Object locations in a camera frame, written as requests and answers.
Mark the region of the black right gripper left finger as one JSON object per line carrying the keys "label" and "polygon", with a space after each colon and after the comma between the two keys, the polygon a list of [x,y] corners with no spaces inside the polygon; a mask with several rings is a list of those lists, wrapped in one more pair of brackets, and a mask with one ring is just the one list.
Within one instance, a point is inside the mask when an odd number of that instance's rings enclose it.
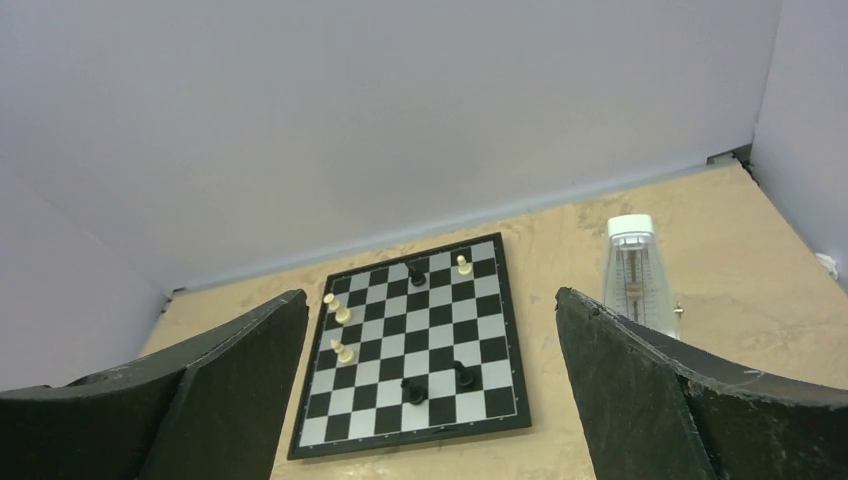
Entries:
{"label": "black right gripper left finger", "polygon": [[1,395],[5,479],[266,479],[309,318],[287,291],[61,387]]}

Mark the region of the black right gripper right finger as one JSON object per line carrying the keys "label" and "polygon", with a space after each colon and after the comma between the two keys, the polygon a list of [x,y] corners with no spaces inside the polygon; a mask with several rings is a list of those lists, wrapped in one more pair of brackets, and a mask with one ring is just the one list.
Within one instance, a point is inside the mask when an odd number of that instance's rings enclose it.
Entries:
{"label": "black right gripper right finger", "polygon": [[843,479],[847,393],[634,323],[582,292],[556,326],[599,479]]}

